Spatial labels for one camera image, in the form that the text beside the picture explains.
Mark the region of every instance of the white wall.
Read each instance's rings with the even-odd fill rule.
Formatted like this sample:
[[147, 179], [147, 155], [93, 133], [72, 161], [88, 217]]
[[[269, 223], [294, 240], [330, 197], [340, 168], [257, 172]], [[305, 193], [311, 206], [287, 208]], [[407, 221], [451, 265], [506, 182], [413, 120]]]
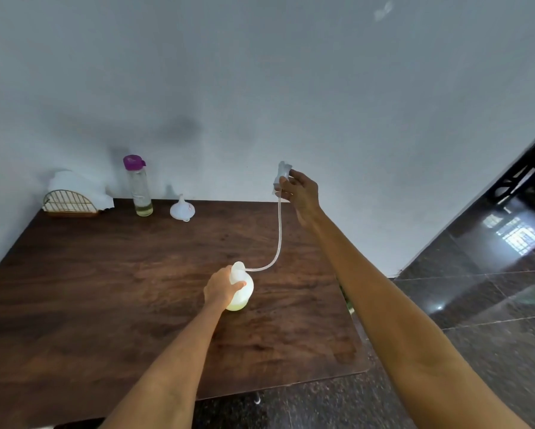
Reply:
[[129, 151], [210, 200], [273, 200], [285, 159], [392, 276], [534, 141], [535, 0], [387, 1], [0, 0], [0, 116], [115, 195]]

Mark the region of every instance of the finger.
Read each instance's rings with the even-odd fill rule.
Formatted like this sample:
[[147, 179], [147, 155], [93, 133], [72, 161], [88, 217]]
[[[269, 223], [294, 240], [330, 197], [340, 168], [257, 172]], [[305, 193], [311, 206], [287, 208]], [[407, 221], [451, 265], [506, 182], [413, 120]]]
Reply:
[[312, 180], [305, 176], [302, 172], [298, 172], [294, 169], [291, 169], [289, 171], [289, 176], [292, 176], [293, 178], [297, 179], [301, 183], [301, 185], [305, 185], [309, 182], [312, 182]]
[[285, 179], [284, 176], [281, 176], [279, 178], [279, 186], [281, 187], [282, 191], [287, 191], [288, 193], [294, 194], [297, 192], [297, 186], [293, 185], [290, 181]]
[[235, 292], [239, 291], [240, 289], [243, 289], [246, 286], [245, 281], [238, 281], [237, 283], [233, 284], [233, 288], [235, 289]]
[[277, 191], [275, 195], [277, 195], [277, 197], [284, 198], [285, 200], [291, 203], [293, 202], [293, 194], [291, 193], [286, 193], [285, 191]]

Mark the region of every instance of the dark wood tabletop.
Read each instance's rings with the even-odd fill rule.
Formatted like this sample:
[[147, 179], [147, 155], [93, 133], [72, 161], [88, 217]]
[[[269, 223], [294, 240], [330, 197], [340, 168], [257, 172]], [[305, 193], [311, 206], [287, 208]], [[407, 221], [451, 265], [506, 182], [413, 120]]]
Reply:
[[[189, 223], [171, 203], [31, 221], [0, 263], [0, 428], [106, 416], [202, 307], [212, 273], [272, 260], [276, 203], [194, 201]], [[199, 399], [368, 368], [330, 265], [288, 203], [282, 216], [281, 255], [222, 314]]]

